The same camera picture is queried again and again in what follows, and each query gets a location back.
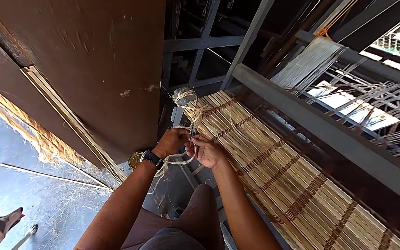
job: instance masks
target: wristwatch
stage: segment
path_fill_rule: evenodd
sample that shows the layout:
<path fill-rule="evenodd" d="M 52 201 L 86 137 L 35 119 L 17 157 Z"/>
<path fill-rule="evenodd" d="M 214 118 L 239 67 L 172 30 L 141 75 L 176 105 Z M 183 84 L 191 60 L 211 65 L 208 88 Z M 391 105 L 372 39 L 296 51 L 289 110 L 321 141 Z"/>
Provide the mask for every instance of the wristwatch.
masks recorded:
<path fill-rule="evenodd" d="M 155 166 L 157 167 L 157 170 L 160 170 L 164 164 L 164 161 L 162 159 L 160 159 L 160 157 L 158 157 L 154 153 L 152 153 L 152 151 L 150 151 L 150 150 L 147 150 L 143 153 L 143 155 L 140 158 L 140 162 L 142 162 L 143 160 L 146 160 L 148 162 L 152 162 L 153 164 L 155 164 Z"/>

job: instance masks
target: person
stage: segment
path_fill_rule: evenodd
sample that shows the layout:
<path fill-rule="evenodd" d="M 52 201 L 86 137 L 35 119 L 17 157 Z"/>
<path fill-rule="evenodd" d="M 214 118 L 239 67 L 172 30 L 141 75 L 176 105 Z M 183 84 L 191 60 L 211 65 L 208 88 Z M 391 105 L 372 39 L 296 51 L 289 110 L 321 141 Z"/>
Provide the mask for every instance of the person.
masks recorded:
<path fill-rule="evenodd" d="M 188 156 L 212 170 L 222 196 L 231 234 L 239 250 L 280 250 L 274 235 L 248 200 L 220 146 L 204 137 L 190 137 L 183 128 L 168 129 L 152 152 L 164 159 L 183 145 Z M 75 246 L 75 250 L 224 250 L 213 190 L 199 185 L 176 220 L 153 214 L 141 205 L 157 168 L 143 160 L 113 192 Z"/>

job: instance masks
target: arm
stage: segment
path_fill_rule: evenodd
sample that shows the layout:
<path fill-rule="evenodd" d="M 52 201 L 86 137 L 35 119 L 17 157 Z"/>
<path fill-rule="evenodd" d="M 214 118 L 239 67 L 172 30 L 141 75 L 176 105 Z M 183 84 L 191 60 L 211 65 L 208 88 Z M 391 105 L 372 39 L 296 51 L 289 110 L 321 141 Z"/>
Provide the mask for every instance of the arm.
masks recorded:
<path fill-rule="evenodd" d="M 174 154 L 188 140 L 189 132 L 182 128 L 168 129 L 152 150 L 164 159 Z M 75 246 L 76 250 L 120 249 L 129 234 L 157 168 L 148 161 L 141 162 L 97 213 Z"/>
<path fill-rule="evenodd" d="M 236 172 L 219 145 L 200 135 L 191 139 L 198 147 L 197 160 L 212 169 L 222 196 L 232 236 L 240 250 L 282 249 L 263 219 L 248 200 Z M 194 154 L 193 145 L 185 143 L 188 155 Z"/>

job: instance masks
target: bamboo mat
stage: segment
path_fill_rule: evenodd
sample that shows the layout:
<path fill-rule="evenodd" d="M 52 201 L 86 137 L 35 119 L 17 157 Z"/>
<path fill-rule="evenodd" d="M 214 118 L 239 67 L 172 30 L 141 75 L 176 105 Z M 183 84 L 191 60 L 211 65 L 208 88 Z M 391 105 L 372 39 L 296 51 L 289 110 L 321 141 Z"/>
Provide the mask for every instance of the bamboo mat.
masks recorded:
<path fill-rule="evenodd" d="M 396 235 L 236 100 L 219 91 L 199 98 L 197 107 L 204 105 L 211 110 L 200 134 L 227 150 L 246 192 L 292 248 L 400 249 Z M 192 110 L 184 112 L 192 119 Z"/>

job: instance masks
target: brass disc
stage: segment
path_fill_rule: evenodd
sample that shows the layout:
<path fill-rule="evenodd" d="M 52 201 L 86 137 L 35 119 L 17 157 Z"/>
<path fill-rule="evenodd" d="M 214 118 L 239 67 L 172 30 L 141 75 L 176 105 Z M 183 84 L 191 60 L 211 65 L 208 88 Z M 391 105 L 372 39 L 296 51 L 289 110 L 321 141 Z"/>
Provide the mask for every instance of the brass disc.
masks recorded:
<path fill-rule="evenodd" d="M 140 163 L 140 158 L 143 155 L 143 152 L 135 152 L 129 157 L 129 168 L 134 171 L 135 168 Z"/>

